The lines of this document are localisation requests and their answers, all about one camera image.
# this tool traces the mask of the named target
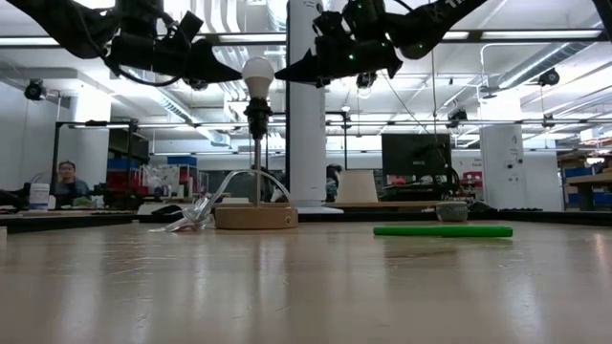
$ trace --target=table surface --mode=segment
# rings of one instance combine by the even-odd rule
[[[0,343],[611,343],[612,231],[374,237],[379,224],[9,236]]]
[[[406,201],[406,202],[374,202],[374,203],[328,203],[325,206],[335,208],[362,208],[362,207],[398,207],[398,208],[413,208],[413,207],[433,207],[441,201]]]
[[[612,173],[600,173],[593,176],[572,177],[568,178],[566,183],[575,186],[590,183],[612,184]]]

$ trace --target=monitor screen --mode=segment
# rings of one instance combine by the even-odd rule
[[[382,172],[385,176],[445,176],[450,162],[448,134],[383,134]]]

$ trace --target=transparent bag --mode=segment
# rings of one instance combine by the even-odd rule
[[[261,177],[266,177],[272,182],[274,182],[276,186],[278,186],[278,188],[285,195],[285,197],[287,197],[287,202],[289,203],[289,206],[293,207],[293,202],[291,200],[291,196],[289,195],[289,191],[287,190],[287,188],[285,188],[285,186],[281,182],[279,182],[272,175],[266,172],[251,170],[251,169],[236,170],[228,174],[228,176],[221,183],[221,186],[219,187],[217,192],[215,192],[214,195],[212,195],[210,198],[207,196],[204,196],[200,198],[198,201],[196,201],[196,203],[193,206],[184,208],[183,209],[183,219],[171,225],[165,226],[162,229],[158,229],[156,231],[164,231],[164,232],[172,233],[172,232],[179,232],[179,231],[185,231],[185,230],[199,231],[205,228],[213,227],[214,219],[212,217],[212,214],[210,213],[212,211],[213,205],[219,199],[219,197],[221,197],[223,192],[226,190],[226,188],[230,184],[231,179],[237,175],[245,174],[245,173],[259,174]]]

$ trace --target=green foam block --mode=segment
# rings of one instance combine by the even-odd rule
[[[377,226],[374,235],[438,236],[447,238],[510,238],[508,226]]]

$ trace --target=column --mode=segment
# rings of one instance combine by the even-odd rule
[[[101,91],[81,92],[70,102],[70,116],[65,121],[110,120],[111,98]],[[106,183],[108,160],[108,129],[69,129],[63,127],[59,136],[58,163],[73,161],[76,176],[90,188]]]
[[[289,0],[288,64],[314,47],[313,20],[321,0]],[[311,85],[288,83],[290,191],[298,209],[325,200],[325,93]]]
[[[483,119],[520,119],[520,98],[499,96],[481,104]],[[480,130],[485,202],[497,209],[528,207],[525,156],[520,125],[487,126]]]

